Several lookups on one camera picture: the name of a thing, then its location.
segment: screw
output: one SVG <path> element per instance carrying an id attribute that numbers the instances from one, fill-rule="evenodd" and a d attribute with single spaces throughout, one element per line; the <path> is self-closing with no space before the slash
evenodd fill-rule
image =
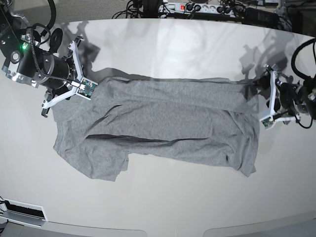
<path id="1" fill-rule="evenodd" d="M 308 99 L 310 100 L 310 101 L 313 101 L 313 100 L 315 100 L 315 95 L 314 94 L 309 94 L 308 95 Z"/>

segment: vent slot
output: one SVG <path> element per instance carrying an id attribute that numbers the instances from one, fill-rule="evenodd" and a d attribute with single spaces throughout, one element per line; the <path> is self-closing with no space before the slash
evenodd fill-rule
<path id="1" fill-rule="evenodd" d="M 5 198 L 4 201 L 4 204 L 0 205 L 0 208 L 4 210 L 4 214 L 0 218 L 18 224 L 37 227 L 41 227 L 45 221 L 48 221 L 42 206 Z"/>

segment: black cable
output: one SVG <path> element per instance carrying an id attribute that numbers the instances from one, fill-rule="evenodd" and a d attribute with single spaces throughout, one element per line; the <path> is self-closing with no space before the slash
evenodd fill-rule
<path id="1" fill-rule="evenodd" d="M 47 24 L 47 28 L 50 30 L 56 21 L 56 6 L 54 3 L 54 0 L 47 0 L 48 4 L 49 4 L 49 8 L 50 8 L 50 20 L 49 23 Z M 42 33 L 40 34 L 41 37 L 46 36 L 46 34 L 48 33 L 48 31 L 42 31 Z"/>
<path id="2" fill-rule="evenodd" d="M 187 4 L 185 4 L 184 12 L 183 12 L 184 15 L 186 14 L 188 4 L 193 4 L 194 5 L 195 3 L 194 2 L 187 2 Z"/>
<path id="3" fill-rule="evenodd" d="M 194 13 L 196 12 L 197 10 L 193 10 L 188 16 L 187 16 L 187 19 L 190 19 L 190 20 L 192 20 L 193 19 L 193 17 L 194 17 Z"/>
<path id="4" fill-rule="evenodd" d="M 234 7 L 232 7 L 231 8 L 231 10 L 233 10 L 234 8 L 236 8 L 236 7 L 238 7 L 238 6 L 244 6 L 245 7 L 245 5 L 244 4 L 246 4 L 246 3 L 250 3 L 250 2 L 252 2 L 252 1 L 258 1 L 258 0 L 250 0 L 250 1 L 245 1 L 245 2 L 243 2 L 243 3 L 241 3 L 241 4 L 238 4 L 238 5 L 236 5 L 236 6 L 234 6 Z"/>
<path id="5" fill-rule="evenodd" d="M 273 115 L 273 119 L 276 120 L 280 117 L 282 117 L 283 115 L 285 115 L 286 113 L 290 112 L 289 110 L 283 112 L 283 113 L 280 113 L 280 114 L 276 114 L 276 115 Z"/>
<path id="6" fill-rule="evenodd" d="M 296 66 L 295 66 L 295 60 L 296 60 L 296 57 L 298 55 L 298 53 L 303 49 L 305 48 L 307 45 L 310 45 L 312 43 L 314 43 L 315 39 L 310 39 L 308 41 L 306 41 L 305 43 L 301 44 L 300 46 L 298 46 L 298 48 L 294 51 L 293 53 L 293 56 L 292 56 L 292 59 L 291 59 L 291 67 L 292 67 L 292 70 L 293 72 L 299 76 L 300 78 L 302 78 L 303 80 L 310 80 L 311 77 L 300 72 L 299 70 L 297 70 Z"/>
<path id="7" fill-rule="evenodd" d="M 171 13 L 171 11 L 168 9 L 168 7 L 165 6 L 165 5 L 166 5 L 166 2 L 162 2 L 162 5 L 163 5 L 163 10 L 164 10 L 164 9 L 167 9 L 167 11 L 168 11 L 169 13 Z"/>
<path id="8" fill-rule="evenodd" d="M 310 124 L 308 127 L 305 127 L 304 125 L 301 124 L 301 122 L 298 120 L 298 118 L 296 117 L 296 115 L 294 115 L 294 116 L 295 116 L 296 122 L 297 122 L 302 128 L 304 128 L 304 129 L 310 129 L 310 128 L 312 127 L 312 125 L 313 125 L 313 118 L 312 118 L 312 120 L 311 120 L 311 124 Z"/>
<path id="9" fill-rule="evenodd" d="M 127 5 L 126 5 L 126 17 L 127 18 L 127 14 L 128 14 L 128 5 L 133 2 L 133 0 L 128 1 Z"/>
<path id="10" fill-rule="evenodd" d="M 126 11 L 125 11 L 125 10 L 122 11 L 119 15 L 117 15 L 115 19 L 117 19 L 119 16 L 122 16 L 122 15 L 124 15 L 124 14 L 126 14 Z"/>
<path id="11" fill-rule="evenodd" d="M 132 7 L 134 7 L 133 5 L 128 7 L 128 11 L 131 12 L 131 16 L 136 16 L 136 18 L 138 18 L 138 15 L 142 16 L 142 12 L 138 9 L 131 9 Z"/>
<path id="12" fill-rule="evenodd" d="M 314 54 L 314 60 L 315 60 L 315 63 L 316 63 L 315 44 L 316 44 L 316 38 L 314 39 L 314 42 L 313 42 L 313 54 Z"/>
<path id="13" fill-rule="evenodd" d="M 115 14 L 112 16 L 112 19 L 114 19 L 114 17 L 115 17 L 117 14 L 120 14 L 120 13 L 122 13 L 122 12 L 125 12 L 125 10 L 124 10 L 124 11 L 119 11 L 119 12 L 115 13 Z"/>
<path id="14" fill-rule="evenodd" d="M 42 25 L 42 24 L 40 24 L 40 23 L 35 23 L 35 24 L 32 26 L 32 28 L 35 30 L 35 28 L 36 28 L 37 26 L 42 27 L 42 28 L 44 29 L 44 31 L 48 33 L 48 38 L 45 39 L 43 42 L 40 43 L 40 44 L 44 44 L 44 43 L 46 43 L 47 41 L 49 41 L 49 39 L 51 38 L 51 32 L 50 32 L 50 30 L 49 30 L 48 27 L 46 27 L 45 25 Z"/>

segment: green led light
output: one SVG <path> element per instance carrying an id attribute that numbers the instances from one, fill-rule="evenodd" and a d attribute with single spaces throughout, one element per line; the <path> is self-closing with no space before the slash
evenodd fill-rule
<path id="1" fill-rule="evenodd" d="M 28 47 L 28 44 L 27 43 L 23 43 L 22 49 L 26 49 L 27 47 Z"/>

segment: metal bracket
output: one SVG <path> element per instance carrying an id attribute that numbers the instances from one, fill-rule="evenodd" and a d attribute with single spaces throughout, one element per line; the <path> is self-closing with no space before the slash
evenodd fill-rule
<path id="1" fill-rule="evenodd" d="M 84 95 L 82 95 L 82 93 L 78 93 L 79 90 L 85 90 L 86 87 L 88 87 L 88 85 L 86 83 L 82 83 L 83 81 L 86 82 L 88 81 L 89 84 L 91 85 L 94 85 L 96 86 L 98 83 L 92 81 L 92 80 L 89 80 L 88 78 L 84 77 L 83 75 L 83 71 L 82 71 L 82 68 L 81 68 L 81 64 L 80 64 L 80 61 L 79 61 L 79 51 L 78 51 L 78 47 L 77 47 L 77 44 L 80 42 L 80 40 L 76 40 L 76 41 L 71 41 L 68 48 L 72 51 L 72 57 L 73 57 L 73 60 L 74 60 L 74 65 L 75 65 L 75 69 L 76 69 L 76 72 L 77 72 L 77 78 L 76 78 L 76 81 L 74 81 L 72 83 L 72 88 L 70 91 L 64 93 L 64 94 L 61 94 L 55 98 L 53 98 L 52 100 L 48 101 L 47 99 L 44 100 L 43 104 L 42 104 L 42 108 L 43 109 L 48 109 L 54 105 L 56 105 L 58 102 L 62 101 L 62 100 L 65 100 L 73 95 L 78 95 L 80 97 L 83 97 L 87 100 L 91 100 L 90 97 L 86 97 Z"/>
<path id="2" fill-rule="evenodd" d="M 273 116 L 276 115 L 275 111 L 275 101 L 277 96 L 277 84 L 281 85 L 282 82 L 278 79 L 278 72 L 275 71 L 274 67 L 267 66 L 268 70 L 270 70 L 270 102 L 268 109 L 261 111 L 259 113 L 259 120 L 262 122 L 262 124 L 265 126 L 265 129 L 271 129 L 275 126 L 276 122 L 288 122 L 288 121 L 295 121 L 296 118 L 294 116 L 292 117 L 280 117 L 277 119 L 274 119 Z"/>

